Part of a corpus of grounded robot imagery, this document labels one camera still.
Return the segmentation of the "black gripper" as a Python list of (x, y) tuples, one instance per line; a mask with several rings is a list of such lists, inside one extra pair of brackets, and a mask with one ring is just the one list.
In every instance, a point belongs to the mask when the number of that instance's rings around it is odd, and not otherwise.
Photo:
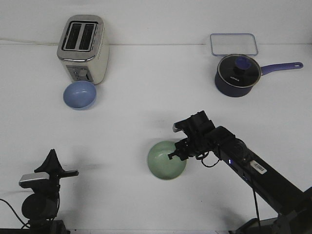
[(213, 122), (208, 119), (204, 111), (191, 115), (191, 117), (192, 131), (183, 132), (187, 137), (175, 143), (175, 151), (168, 154), (169, 160), (180, 158), (184, 161), (190, 157), (202, 160), (209, 152), (218, 156), (217, 146), (208, 136), (211, 131), (215, 130)]
[(35, 182), (34, 193), (43, 195), (56, 195), (60, 191), (60, 179), (78, 176), (78, 170), (65, 171), (57, 157), (56, 150), (51, 149), (41, 166), (34, 170), (35, 173), (49, 172), (54, 159), (54, 168), (58, 173), (52, 173), (49, 178), (40, 179)]

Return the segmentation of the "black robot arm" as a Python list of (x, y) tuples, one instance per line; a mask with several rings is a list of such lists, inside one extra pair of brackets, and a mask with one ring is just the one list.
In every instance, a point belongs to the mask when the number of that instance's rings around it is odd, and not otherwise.
[(249, 220), (234, 234), (312, 232), (312, 190), (303, 192), (294, 186), (225, 127), (215, 127), (204, 111), (174, 123), (173, 131), (183, 131), (187, 138), (175, 143), (169, 158), (203, 160), (208, 152), (213, 152), (277, 212), (276, 218)]
[(78, 176), (78, 170), (62, 168), (56, 151), (50, 150), (45, 161), (33, 173), (19, 180), (22, 188), (33, 193), (22, 204), (22, 214), (28, 219), (32, 234), (69, 234), (63, 220), (55, 220), (60, 207), (60, 179)]

